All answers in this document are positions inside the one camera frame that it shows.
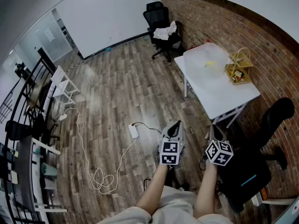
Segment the grey desk with white frame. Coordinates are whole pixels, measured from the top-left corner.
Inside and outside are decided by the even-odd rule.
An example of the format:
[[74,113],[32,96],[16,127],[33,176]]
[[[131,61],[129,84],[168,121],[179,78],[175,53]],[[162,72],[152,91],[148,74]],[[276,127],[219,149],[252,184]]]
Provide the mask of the grey desk with white frame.
[[42,190],[55,190],[54,181],[47,179],[47,175],[41,173],[41,159],[43,156],[33,151],[35,146],[39,146],[54,154],[61,152],[45,145],[39,140],[28,136],[21,139],[16,146],[18,157],[14,162],[14,171],[17,173],[18,183],[16,185],[16,201],[29,211],[36,212],[67,212],[67,209],[52,208],[43,202]]

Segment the white stool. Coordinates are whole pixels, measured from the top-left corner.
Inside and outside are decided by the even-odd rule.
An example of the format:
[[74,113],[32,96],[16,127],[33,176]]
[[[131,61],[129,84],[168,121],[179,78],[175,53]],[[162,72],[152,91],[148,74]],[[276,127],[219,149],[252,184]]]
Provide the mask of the white stool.
[[80,93],[78,87],[69,79],[63,69],[58,66],[55,73],[51,77],[51,81],[55,86],[53,97],[62,105],[75,105],[73,96]]

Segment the white rectangular table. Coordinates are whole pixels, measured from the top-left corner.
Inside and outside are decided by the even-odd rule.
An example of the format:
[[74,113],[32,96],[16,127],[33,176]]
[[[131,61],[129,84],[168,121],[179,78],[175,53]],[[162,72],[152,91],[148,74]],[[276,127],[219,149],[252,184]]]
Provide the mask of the white rectangular table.
[[222,74],[212,82],[211,89],[200,86],[192,81],[185,71],[183,56],[174,58],[175,63],[184,75],[184,96],[187,97],[188,87],[192,88],[206,114],[213,124],[232,117],[226,128],[229,128],[240,115],[246,104],[260,96],[260,92],[252,83],[234,85]]

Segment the person's light grey clothing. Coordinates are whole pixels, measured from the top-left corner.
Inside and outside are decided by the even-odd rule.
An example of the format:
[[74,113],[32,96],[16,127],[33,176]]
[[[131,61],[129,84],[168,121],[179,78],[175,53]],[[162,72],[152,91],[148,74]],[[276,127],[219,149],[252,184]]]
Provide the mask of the person's light grey clothing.
[[153,215],[132,206],[97,224],[233,224],[227,217],[208,214],[195,218],[193,206],[196,195],[164,186],[158,209]]

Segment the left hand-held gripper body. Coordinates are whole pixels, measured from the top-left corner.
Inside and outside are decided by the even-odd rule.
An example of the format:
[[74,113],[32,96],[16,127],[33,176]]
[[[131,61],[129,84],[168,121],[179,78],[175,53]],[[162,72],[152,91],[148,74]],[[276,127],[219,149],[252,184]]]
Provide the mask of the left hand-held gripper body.
[[184,141],[164,137],[159,145],[159,163],[178,165],[184,150]]

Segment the white crumpled cloth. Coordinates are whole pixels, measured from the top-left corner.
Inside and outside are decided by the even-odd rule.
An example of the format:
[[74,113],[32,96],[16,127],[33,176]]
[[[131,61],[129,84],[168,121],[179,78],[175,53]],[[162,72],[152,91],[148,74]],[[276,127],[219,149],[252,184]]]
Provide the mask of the white crumpled cloth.
[[168,40],[169,36],[176,33],[177,25],[176,21],[173,21],[169,27],[166,28],[156,28],[153,32],[153,38],[160,40]]

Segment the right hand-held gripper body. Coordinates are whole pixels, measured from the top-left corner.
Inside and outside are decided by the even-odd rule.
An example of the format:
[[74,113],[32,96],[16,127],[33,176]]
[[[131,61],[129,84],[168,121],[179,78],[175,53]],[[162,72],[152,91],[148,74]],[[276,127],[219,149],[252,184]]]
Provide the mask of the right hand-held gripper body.
[[209,161],[213,164],[226,166],[234,152],[228,141],[210,140],[205,150]]

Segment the white power strip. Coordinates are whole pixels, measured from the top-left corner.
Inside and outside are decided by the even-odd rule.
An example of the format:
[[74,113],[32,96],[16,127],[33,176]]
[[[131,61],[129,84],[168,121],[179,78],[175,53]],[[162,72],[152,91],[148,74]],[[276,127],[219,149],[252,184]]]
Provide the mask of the white power strip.
[[129,131],[131,133],[132,138],[137,139],[139,137],[139,133],[137,131],[137,128],[136,128],[135,124],[133,124],[133,123],[129,124],[128,128],[129,128]]

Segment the teal cylinder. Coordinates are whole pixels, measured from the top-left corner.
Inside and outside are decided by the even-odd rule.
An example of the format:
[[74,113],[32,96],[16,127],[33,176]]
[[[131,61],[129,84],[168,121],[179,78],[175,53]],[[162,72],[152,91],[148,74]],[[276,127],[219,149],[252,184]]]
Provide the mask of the teal cylinder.
[[57,169],[51,165],[46,163],[42,163],[41,165],[41,173],[47,176],[57,176]]

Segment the black high-back office chair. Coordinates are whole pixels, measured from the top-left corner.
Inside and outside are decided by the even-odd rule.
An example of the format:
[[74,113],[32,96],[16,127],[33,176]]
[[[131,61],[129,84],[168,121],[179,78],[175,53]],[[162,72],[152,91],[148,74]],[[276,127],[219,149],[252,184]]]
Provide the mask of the black high-back office chair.
[[262,154],[264,147],[280,124],[294,115],[294,104],[290,98],[280,98],[263,115],[260,128],[234,151],[226,166],[220,166],[221,182],[219,191],[223,193],[235,213],[243,211],[244,203],[261,191],[271,180],[267,161],[277,161],[287,168],[287,159],[281,147],[274,148],[274,154]]

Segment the person's right forearm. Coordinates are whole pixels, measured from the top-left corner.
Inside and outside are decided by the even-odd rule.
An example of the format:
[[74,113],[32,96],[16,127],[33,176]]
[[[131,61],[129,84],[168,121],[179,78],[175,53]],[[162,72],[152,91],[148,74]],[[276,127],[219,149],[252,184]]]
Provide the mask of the person's right forearm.
[[215,213],[215,188],[217,182],[217,166],[209,160],[206,161],[206,170],[197,195],[193,216],[198,219],[201,216]]

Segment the person's left forearm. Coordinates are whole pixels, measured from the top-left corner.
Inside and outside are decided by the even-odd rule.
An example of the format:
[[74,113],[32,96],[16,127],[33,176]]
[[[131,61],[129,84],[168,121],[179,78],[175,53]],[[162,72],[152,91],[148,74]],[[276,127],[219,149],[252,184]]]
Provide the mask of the person's left forearm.
[[141,208],[153,215],[157,210],[167,176],[168,167],[164,164],[159,164],[149,186],[145,189],[140,200],[136,203],[136,207]]

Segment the colourful snack packets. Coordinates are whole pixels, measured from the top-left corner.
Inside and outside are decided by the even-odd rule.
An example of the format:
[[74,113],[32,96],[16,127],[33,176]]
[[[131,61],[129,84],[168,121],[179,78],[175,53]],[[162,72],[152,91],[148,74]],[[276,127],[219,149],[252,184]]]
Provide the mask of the colourful snack packets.
[[231,76],[231,80],[236,83],[239,81],[242,81],[242,78],[244,77],[244,73],[240,70],[234,70],[234,71],[230,71],[230,76]]

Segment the black mesh office chair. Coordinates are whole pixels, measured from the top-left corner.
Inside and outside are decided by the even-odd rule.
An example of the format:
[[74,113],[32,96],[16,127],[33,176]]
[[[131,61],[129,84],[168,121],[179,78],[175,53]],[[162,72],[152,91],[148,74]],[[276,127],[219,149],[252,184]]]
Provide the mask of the black mesh office chair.
[[161,2],[152,2],[147,4],[147,10],[143,12],[143,16],[147,21],[148,33],[150,36],[151,43],[156,46],[159,50],[152,55],[152,59],[161,53],[165,53],[167,62],[171,62],[171,51],[176,51],[179,54],[183,54],[185,49],[182,46],[181,28],[182,23],[176,21],[177,31],[176,33],[169,36],[168,40],[160,40],[153,38],[153,32],[156,28],[166,28],[169,27],[172,22],[169,19],[169,10]]

